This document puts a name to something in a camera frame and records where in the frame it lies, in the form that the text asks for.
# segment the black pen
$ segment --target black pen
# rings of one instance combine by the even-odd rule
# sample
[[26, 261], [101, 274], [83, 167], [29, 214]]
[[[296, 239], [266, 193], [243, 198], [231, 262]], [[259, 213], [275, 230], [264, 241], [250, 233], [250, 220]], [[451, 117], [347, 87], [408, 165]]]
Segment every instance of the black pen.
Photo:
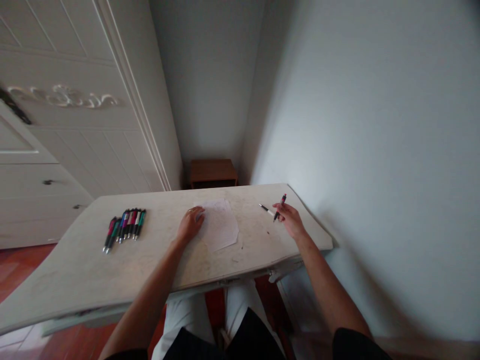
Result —
[[138, 222], [138, 228], [135, 231], [135, 240], [137, 240], [142, 232], [142, 227], [144, 226], [145, 216], [147, 215], [147, 210], [143, 210], [140, 215], [140, 221]]
[[119, 233], [119, 227], [120, 227], [121, 222], [122, 222], [122, 219], [120, 219], [120, 218], [118, 218], [115, 221], [115, 226], [114, 226], [113, 232], [110, 236], [110, 240], [108, 241], [108, 245], [106, 247], [105, 254], [108, 254], [110, 252], [110, 250], [112, 249], [112, 246], [114, 245], [114, 242], [115, 242], [115, 238], [117, 237], [117, 235]]
[[130, 209], [127, 209], [125, 210], [121, 218], [120, 239], [118, 240], [120, 244], [122, 243], [122, 240], [125, 239], [125, 235], [127, 234], [127, 223], [129, 222], [129, 217], [130, 217]]
[[[283, 196], [281, 197], [281, 200], [280, 200], [280, 205], [283, 205], [285, 203], [285, 200], [287, 200], [287, 194], [283, 194]], [[279, 217], [280, 213], [277, 211], [275, 213], [275, 216], [273, 217], [273, 222], [275, 222], [275, 220], [277, 220], [277, 218]]]
[[114, 232], [114, 227], [115, 227], [115, 222], [117, 221], [117, 217], [115, 216], [112, 220], [110, 220], [110, 225], [108, 226], [108, 235], [106, 236], [105, 239], [105, 246], [103, 247], [103, 252], [107, 250], [107, 247], [109, 245], [109, 240], [110, 237], [112, 237], [112, 233]]
[[265, 210], [267, 213], [269, 213], [273, 217], [275, 216], [275, 214], [271, 212], [266, 206], [263, 206], [262, 204], [258, 204], [258, 205], [260, 205], [263, 210]]

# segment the person's left hand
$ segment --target person's left hand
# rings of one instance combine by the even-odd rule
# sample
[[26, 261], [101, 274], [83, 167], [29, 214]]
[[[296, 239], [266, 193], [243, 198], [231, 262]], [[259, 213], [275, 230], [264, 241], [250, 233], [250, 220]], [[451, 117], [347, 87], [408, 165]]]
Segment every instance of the person's left hand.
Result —
[[180, 225], [178, 226], [178, 231], [176, 232], [176, 239], [181, 243], [188, 244], [195, 235], [198, 234], [202, 224], [205, 220], [205, 215], [202, 214], [198, 217], [200, 213], [203, 213], [205, 209], [201, 206], [195, 206], [189, 209], [183, 218], [181, 219]]

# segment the wooden floor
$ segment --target wooden floor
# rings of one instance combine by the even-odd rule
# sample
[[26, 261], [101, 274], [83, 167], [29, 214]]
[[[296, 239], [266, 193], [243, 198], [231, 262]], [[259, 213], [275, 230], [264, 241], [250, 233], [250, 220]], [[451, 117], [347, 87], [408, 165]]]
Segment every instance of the wooden floor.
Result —
[[[50, 254], [53, 245], [34, 246], [20, 249], [0, 250], [0, 302], [20, 285]], [[293, 352], [288, 334], [293, 332], [284, 303], [276, 284], [267, 276], [255, 279], [268, 321], [280, 336], [288, 359]], [[222, 289], [205, 294], [208, 316], [213, 333], [225, 322], [225, 302]], [[148, 349], [149, 356], [164, 330], [165, 308]], [[82, 325], [41, 337], [40, 325], [28, 326], [0, 336], [1, 360], [96, 360], [116, 324], [87, 328]]]

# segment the sleeve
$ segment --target sleeve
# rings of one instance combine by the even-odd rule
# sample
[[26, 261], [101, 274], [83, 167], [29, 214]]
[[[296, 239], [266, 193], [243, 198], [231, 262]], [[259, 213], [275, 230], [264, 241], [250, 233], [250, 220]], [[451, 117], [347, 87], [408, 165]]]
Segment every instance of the sleeve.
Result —
[[107, 357], [105, 360], [148, 360], [149, 354], [147, 349], [132, 349], [118, 352]]
[[375, 342], [362, 333], [347, 328], [335, 331], [332, 344], [333, 360], [392, 360]]

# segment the white paper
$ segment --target white paper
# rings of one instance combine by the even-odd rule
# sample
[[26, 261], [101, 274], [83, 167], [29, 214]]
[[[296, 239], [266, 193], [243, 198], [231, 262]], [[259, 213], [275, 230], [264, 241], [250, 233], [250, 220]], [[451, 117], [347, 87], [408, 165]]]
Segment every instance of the white paper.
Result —
[[208, 251], [213, 253], [237, 242], [239, 224], [228, 200], [210, 200], [194, 205], [205, 209], [205, 220], [197, 236], [206, 244]]

